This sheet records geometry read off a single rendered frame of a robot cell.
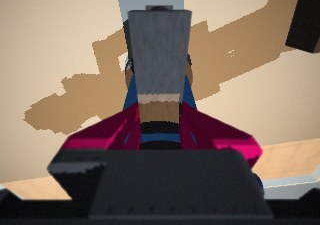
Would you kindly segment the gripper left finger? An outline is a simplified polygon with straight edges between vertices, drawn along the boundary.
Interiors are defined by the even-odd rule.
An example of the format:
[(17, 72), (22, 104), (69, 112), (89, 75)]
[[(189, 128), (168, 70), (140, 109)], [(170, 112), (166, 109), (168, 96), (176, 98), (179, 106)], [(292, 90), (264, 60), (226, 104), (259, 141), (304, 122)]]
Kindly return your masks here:
[[(107, 150), (123, 150), (124, 147), (124, 150), (139, 150), (141, 133), (137, 101), (125, 110), (69, 135), (60, 149), (106, 148)], [(128, 134), (129, 137), (124, 146)]]

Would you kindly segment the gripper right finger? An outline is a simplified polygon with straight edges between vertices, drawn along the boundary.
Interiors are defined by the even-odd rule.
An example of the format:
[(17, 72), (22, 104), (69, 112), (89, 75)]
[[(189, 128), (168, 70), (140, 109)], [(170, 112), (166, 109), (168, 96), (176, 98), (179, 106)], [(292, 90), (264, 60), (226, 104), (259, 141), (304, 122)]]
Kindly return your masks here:
[(243, 153), (251, 169), (263, 152), (252, 135), (202, 113), (184, 101), (179, 135), (181, 150), (238, 150)]

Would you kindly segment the dark grey round disk with central stud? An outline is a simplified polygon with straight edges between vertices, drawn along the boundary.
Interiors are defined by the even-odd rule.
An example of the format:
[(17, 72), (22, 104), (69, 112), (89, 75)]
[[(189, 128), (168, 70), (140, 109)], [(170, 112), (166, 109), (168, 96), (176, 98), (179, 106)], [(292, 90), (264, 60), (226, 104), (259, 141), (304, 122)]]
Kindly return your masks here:
[[(126, 73), (125, 73), (125, 82), (126, 82), (126, 87), (127, 89), (129, 88), (129, 84), (131, 81), (132, 76), (134, 75), (134, 64), (133, 64), (133, 58), (130, 60), (127, 69), (126, 69)], [(193, 83), (193, 73), (192, 73), (192, 69), (191, 66), (187, 60), (187, 64), (186, 64), (186, 76), (188, 77), (190, 86), (192, 87), (192, 83)]]

